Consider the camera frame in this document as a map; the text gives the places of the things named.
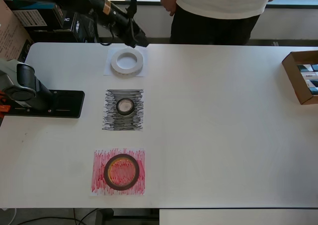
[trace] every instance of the window sill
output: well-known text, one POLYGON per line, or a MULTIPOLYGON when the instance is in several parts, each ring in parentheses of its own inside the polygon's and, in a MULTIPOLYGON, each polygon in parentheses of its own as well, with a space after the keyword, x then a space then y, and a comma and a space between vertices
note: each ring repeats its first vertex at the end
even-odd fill
MULTIPOLYGON (((114 4, 129 5, 130 0, 110 0, 114 4)), ((138 0, 138 5, 160 5, 160 0, 138 0)), ((318 9, 318 0, 274 0, 266 8, 276 9, 318 9)))

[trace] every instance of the roll of tape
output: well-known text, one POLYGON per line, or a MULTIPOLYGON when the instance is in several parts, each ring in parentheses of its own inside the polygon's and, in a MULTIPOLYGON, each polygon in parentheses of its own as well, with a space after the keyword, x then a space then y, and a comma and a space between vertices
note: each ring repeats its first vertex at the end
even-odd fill
POLYGON ((132 75, 139 72, 144 66, 144 58, 143 55, 132 48, 125 48, 118 52, 116 52, 111 59, 112 68, 121 75, 132 75), (118 65, 118 60, 123 57, 132 57, 136 60, 136 65, 130 69, 122 68, 118 65))

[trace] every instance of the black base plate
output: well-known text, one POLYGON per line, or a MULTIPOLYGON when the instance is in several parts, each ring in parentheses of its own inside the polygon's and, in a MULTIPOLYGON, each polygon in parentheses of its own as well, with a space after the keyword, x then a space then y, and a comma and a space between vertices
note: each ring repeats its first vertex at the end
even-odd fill
POLYGON ((53 105, 47 111, 38 111, 32 108, 21 107, 18 103, 8 100, 10 111, 4 113, 7 116, 29 117, 62 117, 79 118, 83 106, 85 93, 83 91, 50 90, 53 95, 53 105))

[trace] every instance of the black tape roll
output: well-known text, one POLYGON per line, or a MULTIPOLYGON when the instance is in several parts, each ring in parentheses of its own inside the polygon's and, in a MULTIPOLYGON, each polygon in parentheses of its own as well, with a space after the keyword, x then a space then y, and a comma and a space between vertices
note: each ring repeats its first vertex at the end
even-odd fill
POLYGON ((116 104, 116 109, 118 111, 118 113, 122 116, 128 116, 130 114, 132 114, 135 110, 135 104, 133 102, 133 100, 129 99, 129 98, 122 98, 120 99, 117 104, 116 104), (127 110, 122 110, 121 109, 121 104, 126 103, 126 104, 130 104, 130 108, 128 108, 127 110))
POLYGON ((118 155, 115 155, 113 158, 111 158, 106 166, 105 166, 105 170, 104 170, 104 179, 107 183, 107 185, 114 189, 114 190, 119 190, 119 191, 123 191, 123 190, 127 190, 127 189, 130 189, 131 187, 133 187, 137 180, 139 178, 139 165, 137 163, 137 161, 135 160, 135 158, 133 158, 131 155, 128 155, 128 154, 118 154, 118 155), (124 185, 124 186, 118 186, 116 184, 114 184, 111 180, 111 178, 109 177, 109 169, 111 168, 111 166, 113 165, 114 162, 120 160, 120 159, 127 159, 129 160, 135 167, 135 176, 134 178, 132 179, 132 181, 127 184, 127 185, 124 185))

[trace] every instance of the cardboard box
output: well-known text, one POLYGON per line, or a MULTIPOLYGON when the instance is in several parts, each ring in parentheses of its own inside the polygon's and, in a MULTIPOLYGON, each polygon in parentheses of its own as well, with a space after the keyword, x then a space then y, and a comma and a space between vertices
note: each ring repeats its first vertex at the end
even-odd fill
POLYGON ((282 62, 296 96, 301 104, 318 103, 318 95, 313 95, 308 88, 306 78, 298 65, 318 64, 318 51, 291 52, 282 62))
POLYGON ((29 33, 35 42, 92 43, 94 32, 90 31, 90 22, 78 13, 68 12, 62 29, 29 33))
POLYGON ((63 27, 66 11, 55 3, 25 0, 5 1, 27 31, 53 30, 63 27))
POLYGON ((0 16, 0 58, 25 62, 32 44, 29 34, 3 0, 0 16))

